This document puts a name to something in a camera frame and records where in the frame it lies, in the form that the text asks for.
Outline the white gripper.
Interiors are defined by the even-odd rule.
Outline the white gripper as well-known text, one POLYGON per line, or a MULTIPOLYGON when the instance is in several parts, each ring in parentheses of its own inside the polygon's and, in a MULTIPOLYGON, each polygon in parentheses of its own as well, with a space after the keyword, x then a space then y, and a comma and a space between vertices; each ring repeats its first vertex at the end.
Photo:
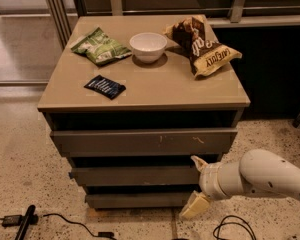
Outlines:
POLYGON ((196 155, 191 156, 200 172, 199 186, 202 192, 193 191, 179 213, 181 219, 191 219, 207 211, 210 199, 223 200, 249 191, 249 183, 241 176, 239 163, 210 163, 196 155))

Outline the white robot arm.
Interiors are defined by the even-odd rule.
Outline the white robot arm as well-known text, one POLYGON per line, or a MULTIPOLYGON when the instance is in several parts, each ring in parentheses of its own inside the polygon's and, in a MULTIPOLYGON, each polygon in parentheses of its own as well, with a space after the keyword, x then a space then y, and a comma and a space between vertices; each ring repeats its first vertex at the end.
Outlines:
POLYGON ((191 157, 200 173, 200 192, 193 191, 181 210, 181 219, 206 212, 212 201, 233 196, 285 198, 300 201, 300 168, 263 149, 246 152, 239 161, 207 163, 191 157))

